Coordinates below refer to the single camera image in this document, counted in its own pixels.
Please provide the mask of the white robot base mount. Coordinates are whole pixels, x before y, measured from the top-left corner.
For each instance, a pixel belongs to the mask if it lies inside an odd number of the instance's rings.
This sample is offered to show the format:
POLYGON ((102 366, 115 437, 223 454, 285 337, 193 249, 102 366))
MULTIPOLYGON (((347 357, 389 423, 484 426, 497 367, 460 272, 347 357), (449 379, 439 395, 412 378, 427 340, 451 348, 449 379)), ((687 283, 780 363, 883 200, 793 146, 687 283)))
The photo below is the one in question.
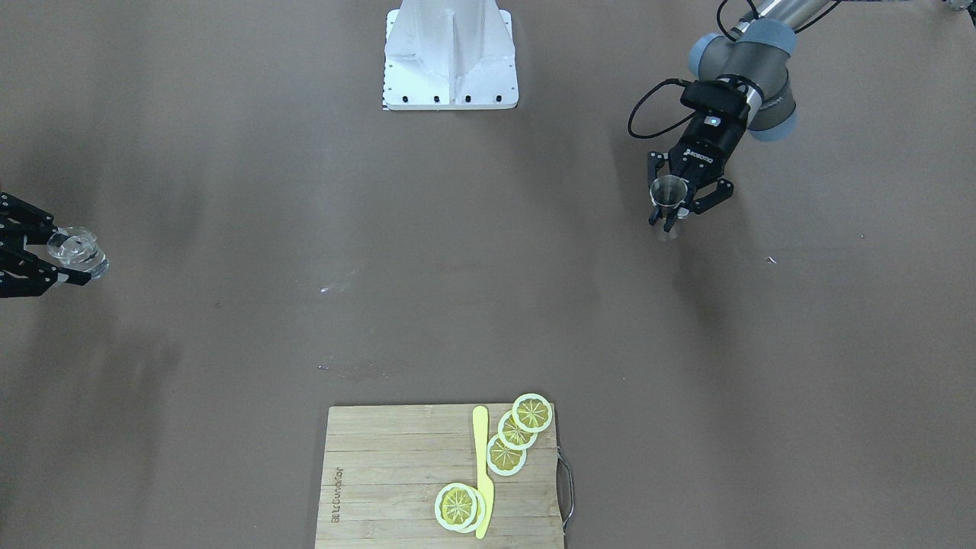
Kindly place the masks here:
POLYGON ((386 15, 381 107, 490 111, 519 104, 512 14, 495 1, 404 1, 386 15))

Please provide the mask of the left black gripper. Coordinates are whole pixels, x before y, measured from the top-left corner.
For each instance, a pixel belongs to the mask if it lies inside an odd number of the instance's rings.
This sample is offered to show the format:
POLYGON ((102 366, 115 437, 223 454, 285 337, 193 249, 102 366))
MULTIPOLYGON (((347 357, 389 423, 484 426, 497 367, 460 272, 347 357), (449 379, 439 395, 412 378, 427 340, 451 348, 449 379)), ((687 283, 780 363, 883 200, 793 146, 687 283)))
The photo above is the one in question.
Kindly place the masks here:
POLYGON ((670 190, 662 177, 669 174, 683 178, 689 192, 679 206, 679 218, 701 215, 732 198, 735 185, 724 175, 726 164, 746 132, 746 124, 735 116, 693 114, 679 142, 666 154, 649 152, 646 156, 647 187, 652 204, 650 226, 665 223, 672 205, 670 190))

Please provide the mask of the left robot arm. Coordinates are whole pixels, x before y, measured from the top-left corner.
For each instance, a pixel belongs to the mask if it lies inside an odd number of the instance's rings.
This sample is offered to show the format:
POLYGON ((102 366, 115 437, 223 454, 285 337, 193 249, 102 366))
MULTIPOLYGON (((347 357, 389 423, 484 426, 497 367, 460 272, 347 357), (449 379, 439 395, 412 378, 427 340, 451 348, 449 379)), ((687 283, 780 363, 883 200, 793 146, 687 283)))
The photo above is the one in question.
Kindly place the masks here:
POLYGON ((689 114, 665 152, 649 152, 649 224, 670 233, 680 220, 704 214, 734 194, 727 164, 749 134, 780 140, 795 128, 796 101, 788 62, 798 35, 836 7, 833 1, 750 1, 735 27, 704 35, 688 53, 691 80, 669 78, 689 114))

